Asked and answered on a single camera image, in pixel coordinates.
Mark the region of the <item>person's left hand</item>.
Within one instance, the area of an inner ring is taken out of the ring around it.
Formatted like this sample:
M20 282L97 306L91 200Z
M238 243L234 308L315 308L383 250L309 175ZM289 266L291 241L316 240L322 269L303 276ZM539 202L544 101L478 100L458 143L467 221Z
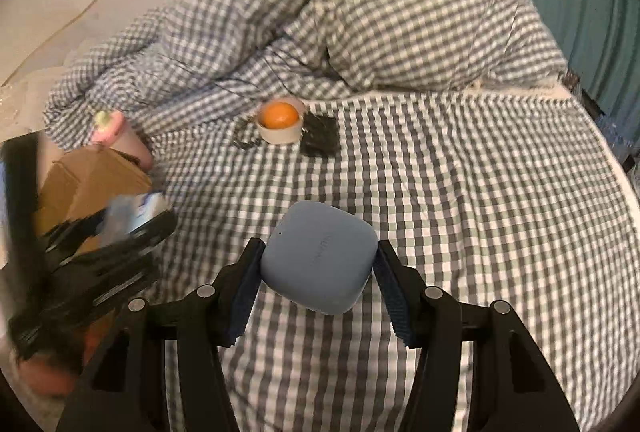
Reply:
M72 356L74 360L80 357L79 365L65 363L55 353L37 353L28 360L18 357L16 364L21 379L40 396L62 398L70 395L114 320L115 314L110 313L76 332L72 340Z

